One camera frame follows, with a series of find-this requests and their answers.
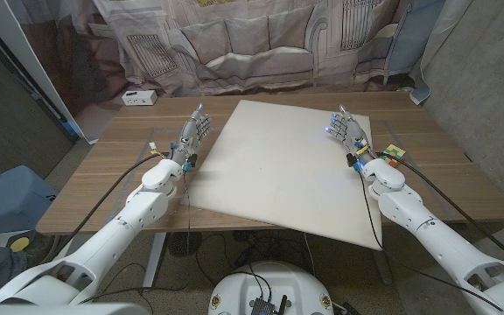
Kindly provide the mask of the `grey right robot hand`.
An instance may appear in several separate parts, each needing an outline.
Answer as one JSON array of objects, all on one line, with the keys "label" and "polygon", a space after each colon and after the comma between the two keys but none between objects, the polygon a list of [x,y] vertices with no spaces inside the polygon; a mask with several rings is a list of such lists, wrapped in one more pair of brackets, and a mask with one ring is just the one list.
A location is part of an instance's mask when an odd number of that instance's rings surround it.
[{"label": "grey right robot hand", "polygon": [[375,159],[367,134],[343,105],[339,105],[339,112],[332,113],[330,126],[325,127],[325,132],[345,147],[347,165],[357,172]]}]

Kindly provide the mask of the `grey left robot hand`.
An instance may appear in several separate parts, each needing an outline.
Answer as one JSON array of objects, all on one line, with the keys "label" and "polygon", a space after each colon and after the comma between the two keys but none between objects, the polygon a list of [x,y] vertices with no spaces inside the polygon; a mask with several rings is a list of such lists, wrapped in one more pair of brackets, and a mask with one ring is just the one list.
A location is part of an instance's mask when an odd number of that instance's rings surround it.
[{"label": "grey left robot hand", "polygon": [[191,156],[196,155],[201,143],[209,132],[211,120],[208,114],[202,113],[200,103],[183,125],[178,140],[171,151],[170,160],[183,166]]}]

